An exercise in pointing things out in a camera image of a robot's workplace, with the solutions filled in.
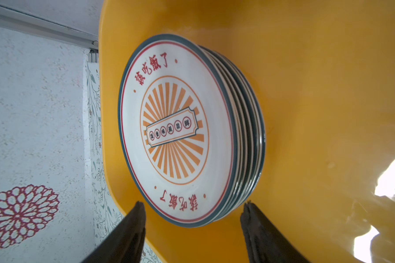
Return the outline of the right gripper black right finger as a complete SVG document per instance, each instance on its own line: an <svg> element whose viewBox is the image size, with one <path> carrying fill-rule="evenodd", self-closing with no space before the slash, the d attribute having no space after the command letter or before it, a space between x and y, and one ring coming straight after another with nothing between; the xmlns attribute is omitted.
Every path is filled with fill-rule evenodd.
<svg viewBox="0 0 395 263"><path fill-rule="evenodd" d="M252 202L240 216L249 262L307 263L308 260L282 235Z"/></svg>

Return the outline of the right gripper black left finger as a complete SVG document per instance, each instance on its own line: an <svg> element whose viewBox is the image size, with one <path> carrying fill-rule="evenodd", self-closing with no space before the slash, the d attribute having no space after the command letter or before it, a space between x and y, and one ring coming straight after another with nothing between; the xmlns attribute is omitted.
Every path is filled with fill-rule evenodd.
<svg viewBox="0 0 395 263"><path fill-rule="evenodd" d="M139 263L145 243L145 224L145 207L138 201L110 235L83 262Z"/></svg>

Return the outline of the green rim plate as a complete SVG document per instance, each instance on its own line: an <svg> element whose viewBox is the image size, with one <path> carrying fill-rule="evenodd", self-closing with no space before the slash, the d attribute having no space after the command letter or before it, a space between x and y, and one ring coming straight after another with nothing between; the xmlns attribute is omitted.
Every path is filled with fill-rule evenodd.
<svg viewBox="0 0 395 263"><path fill-rule="evenodd" d="M228 58L223 55L221 56L224 58L225 62L227 62L227 65L232 67L230 71L237 75L238 80L242 84L241 91L250 115L249 124L252 125L253 162L252 170L246 182L244 194L242 195L242 205L249 198L260 178L266 149L266 134L263 117L261 116L261 109L248 80Z"/></svg>
<svg viewBox="0 0 395 263"><path fill-rule="evenodd" d="M240 137L240 164L239 164L239 179L234 186L234 196L232 200L229 201L227 206L227 211L221 214L221 218L227 216L230 212L238 208L242 203L242 195L244 194L244 189L246 182L249 178L249 174L252 170L253 162L253 142L252 142L252 125L249 124L249 111L245 102L245 98L241 91L242 84L238 80L236 74L232 73L230 70L231 66L227 65L224 58L218 53L204 49L206 53L211 57L212 61L220 69L221 75L226 80L230 90L232 91L232 96L234 99L234 106L238 113L238 123L240 124L239 137Z"/></svg>

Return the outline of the orange sunburst plate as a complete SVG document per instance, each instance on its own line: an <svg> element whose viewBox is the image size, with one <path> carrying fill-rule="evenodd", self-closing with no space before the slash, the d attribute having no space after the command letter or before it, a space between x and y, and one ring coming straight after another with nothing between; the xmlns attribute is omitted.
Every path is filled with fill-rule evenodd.
<svg viewBox="0 0 395 263"><path fill-rule="evenodd" d="M209 56L178 35L146 39L127 62L118 104L126 163L152 209L181 227L215 221L234 187L239 138Z"/></svg>

